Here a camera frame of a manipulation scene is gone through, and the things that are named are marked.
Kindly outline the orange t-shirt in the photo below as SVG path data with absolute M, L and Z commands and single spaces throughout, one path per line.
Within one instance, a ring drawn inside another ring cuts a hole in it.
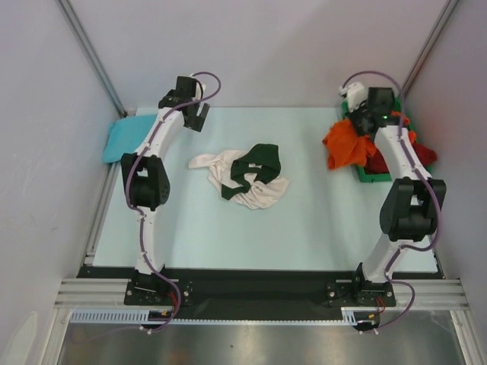
M 376 145 L 368 135 L 359 136 L 350 119 L 342 119 L 333 124 L 322 143 L 328 151 L 329 170 L 356 165 L 363 167 L 368 174 L 389 172 Z

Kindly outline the white and green t-shirt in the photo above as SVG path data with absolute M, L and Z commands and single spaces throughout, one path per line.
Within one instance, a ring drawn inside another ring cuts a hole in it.
M 188 167 L 208 169 L 208 180 L 221 198 L 251 210 L 270 208 L 289 187 L 288 179 L 281 175 L 276 144 L 255 144 L 248 151 L 201 154 L 194 157 Z

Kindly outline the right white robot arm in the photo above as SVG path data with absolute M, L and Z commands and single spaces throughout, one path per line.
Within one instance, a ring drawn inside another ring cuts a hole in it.
M 426 170 L 414 150 L 403 113 L 395 113 L 396 98 L 389 87 L 365 87 L 355 82 L 344 88 L 347 117 L 361 137 L 369 137 L 381 153 L 392 186 L 380 210 L 382 234 L 362 262 L 351 286 L 352 299 L 368 305 L 391 279 L 396 264 L 408 251 L 427 252 L 436 242 L 420 247 L 438 233 L 446 184 Z

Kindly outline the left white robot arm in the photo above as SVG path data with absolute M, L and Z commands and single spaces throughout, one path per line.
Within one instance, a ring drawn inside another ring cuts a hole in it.
M 164 158 L 183 128 L 202 131 L 210 106 L 206 86 L 197 78 L 202 72 L 179 76 L 175 88 L 159 101 L 153 125 L 142 143 L 132 153 L 124 153 L 122 167 L 124 195 L 128 208 L 138 222 L 139 256 L 135 276 L 144 283 L 142 296 L 150 303 L 163 302 L 168 286 L 158 279 L 163 262 L 155 258 L 154 221 L 170 195 L 170 181 Z

